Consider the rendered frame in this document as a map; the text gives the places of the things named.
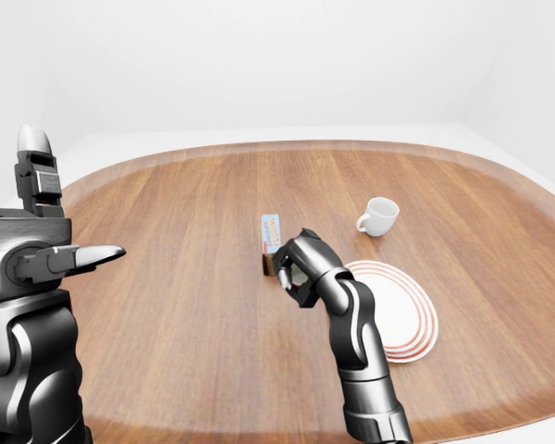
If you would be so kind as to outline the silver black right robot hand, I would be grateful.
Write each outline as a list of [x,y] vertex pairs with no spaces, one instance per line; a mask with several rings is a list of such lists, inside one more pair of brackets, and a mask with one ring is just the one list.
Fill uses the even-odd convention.
[[301,308],[313,308],[322,299],[334,315],[347,311],[349,298],[338,279],[352,278],[352,273],[314,231],[304,228],[280,247],[273,266],[281,287]]

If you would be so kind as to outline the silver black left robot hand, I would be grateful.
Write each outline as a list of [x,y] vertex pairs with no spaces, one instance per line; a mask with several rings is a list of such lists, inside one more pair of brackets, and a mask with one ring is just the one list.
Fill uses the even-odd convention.
[[56,157],[42,129],[18,132],[15,179],[21,208],[0,208],[0,302],[56,289],[64,277],[123,256],[115,244],[80,247],[61,205]]

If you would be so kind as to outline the white mug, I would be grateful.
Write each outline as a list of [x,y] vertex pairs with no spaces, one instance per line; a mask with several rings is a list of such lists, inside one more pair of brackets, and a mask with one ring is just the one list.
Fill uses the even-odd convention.
[[356,229],[371,237],[386,234],[400,213],[399,206],[388,198],[374,197],[366,205],[364,214],[356,221]]

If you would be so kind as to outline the white plate with red rings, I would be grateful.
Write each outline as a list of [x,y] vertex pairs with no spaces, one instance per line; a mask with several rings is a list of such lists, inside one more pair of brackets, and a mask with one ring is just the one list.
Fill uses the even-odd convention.
[[389,264],[359,260],[346,267],[375,296],[375,320],[388,361],[405,364],[425,357],[437,342],[439,321],[424,289]]

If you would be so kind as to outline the chocolate pudding box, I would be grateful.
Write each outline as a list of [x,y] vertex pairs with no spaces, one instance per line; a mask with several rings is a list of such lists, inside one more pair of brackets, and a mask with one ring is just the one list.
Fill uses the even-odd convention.
[[273,257],[282,246],[279,216],[261,215],[262,266],[265,276],[274,276]]

